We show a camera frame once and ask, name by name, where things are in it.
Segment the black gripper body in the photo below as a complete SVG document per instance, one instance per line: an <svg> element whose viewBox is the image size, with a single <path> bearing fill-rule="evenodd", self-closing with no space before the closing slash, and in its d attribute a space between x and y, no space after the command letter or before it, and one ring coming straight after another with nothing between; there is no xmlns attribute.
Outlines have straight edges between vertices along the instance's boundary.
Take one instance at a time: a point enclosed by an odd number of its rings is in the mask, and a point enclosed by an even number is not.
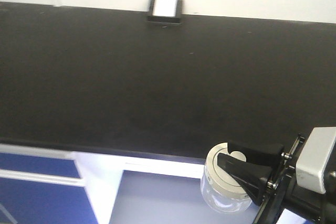
<svg viewBox="0 0 336 224"><path fill-rule="evenodd" d="M305 143L306 138L299 134L290 151L282 154L280 167L267 185L253 223L277 223L290 214L299 216L303 222L315 222L315 206L309 203L313 195L301 189L296 179L296 162Z"/></svg>

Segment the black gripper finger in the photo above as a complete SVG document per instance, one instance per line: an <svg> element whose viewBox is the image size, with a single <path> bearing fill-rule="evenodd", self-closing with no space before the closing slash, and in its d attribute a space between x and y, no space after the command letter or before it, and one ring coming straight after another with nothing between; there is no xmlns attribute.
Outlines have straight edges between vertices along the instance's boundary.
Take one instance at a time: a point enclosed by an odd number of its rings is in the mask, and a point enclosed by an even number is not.
<svg viewBox="0 0 336 224"><path fill-rule="evenodd" d="M228 152L241 152L246 157L246 162L256 165L278 165L281 154L284 152L282 144L248 145L240 142L228 142Z"/></svg>
<svg viewBox="0 0 336 224"><path fill-rule="evenodd" d="M223 153L218 154L217 165L243 188L255 205L262 204L272 174L270 167L243 162Z"/></svg>

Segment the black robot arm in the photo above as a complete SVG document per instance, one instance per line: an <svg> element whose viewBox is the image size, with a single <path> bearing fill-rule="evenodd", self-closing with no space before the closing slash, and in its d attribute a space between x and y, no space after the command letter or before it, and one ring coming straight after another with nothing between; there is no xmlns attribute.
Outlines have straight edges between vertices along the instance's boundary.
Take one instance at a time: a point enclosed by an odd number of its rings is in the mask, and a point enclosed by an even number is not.
<svg viewBox="0 0 336 224"><path fill-rule="evenodd" d="M313 223L335 223L335 128L298 135L290 152L281 144L227 144L216 165L259 206L254 223L276 223L284 209Z"/></svg>

